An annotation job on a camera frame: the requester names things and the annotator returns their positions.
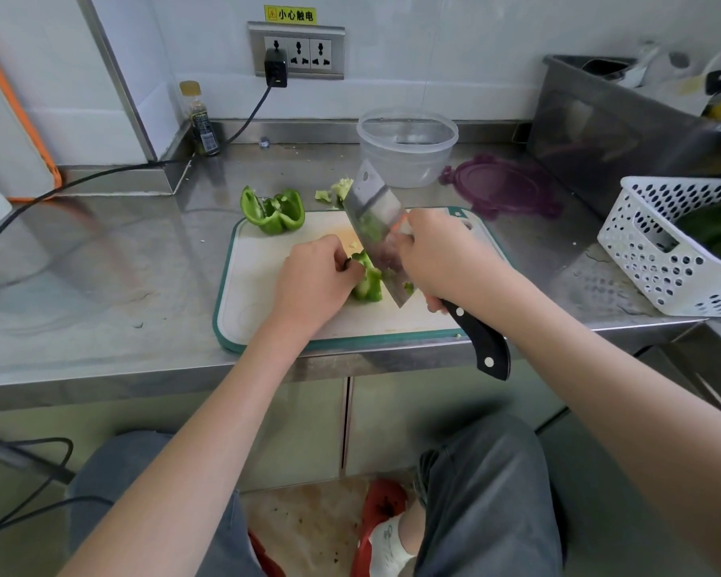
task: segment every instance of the warning sign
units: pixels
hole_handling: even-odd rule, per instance
[[[294,6],[264,6],[264,19],[267,22],[281,24],[317,25],[315,8],[296,8]]]

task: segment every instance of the countertop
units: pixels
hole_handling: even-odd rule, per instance
[[[458,144],[451,164],[479,153],[524,161],[515,147]],[[173,197],[57,198],[0,236],[0,410],[213,388],[238,355],[211,328],[238,199],[302,193],[308,210],[354,177],[357,144],[233,145],[201,158]],[[669,341],[696,319],[656,311],[596,242],[597,217],[553,183],[562,213],[501,214],[490,231],[513,265],[574,317],[628,351]],[[434,183],[395,191],[413,206],[468,204]],[[467,339],[315,352],[287,381],[472,365]]]

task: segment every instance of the left hand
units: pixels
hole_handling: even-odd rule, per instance
[[[287,319],[312,336],[339,311],[366,274],[357,261],[344,269],[345,261],[336,234],[294,245],[280,268],[270,317]]]

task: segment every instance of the jeans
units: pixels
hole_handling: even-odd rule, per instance
[[[86,462],[68,495],[117,500],[170,439],[149,431],[110,439]],[[416,488],[427,520],[415,575],[561,575],[548,469],[537,436],[525,423],[488,416],[427,450],[420,457]],[[70,506],[70,552],[107,510],[97,502]],[[250,548],[237,491],[197,575],[264,575]]]

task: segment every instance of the purple lid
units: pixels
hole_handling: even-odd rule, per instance
[[[473,210],[490,221],[500,212],[556,218],[563,211],[563,205],[554,199],[552,178],[532,161],[479,154],[456,170],[446,166],[438,180],[453,184]]]

